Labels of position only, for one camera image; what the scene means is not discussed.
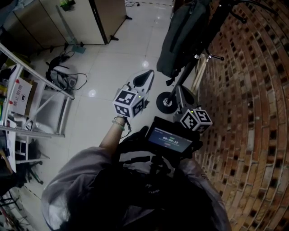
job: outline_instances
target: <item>wheel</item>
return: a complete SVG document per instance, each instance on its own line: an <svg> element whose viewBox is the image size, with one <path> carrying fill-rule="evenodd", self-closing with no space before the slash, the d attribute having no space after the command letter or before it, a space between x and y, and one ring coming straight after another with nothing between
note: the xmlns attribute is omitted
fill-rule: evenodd
<svg viewBox="0 0 289 231"><path fill-rule="evenodd" d="M177 99L175 95L172 97L170 103L167 104L167 99L170 94L170 92L163 92L158 95L157 107L162 113L172 114L177 110Z"/></svg>

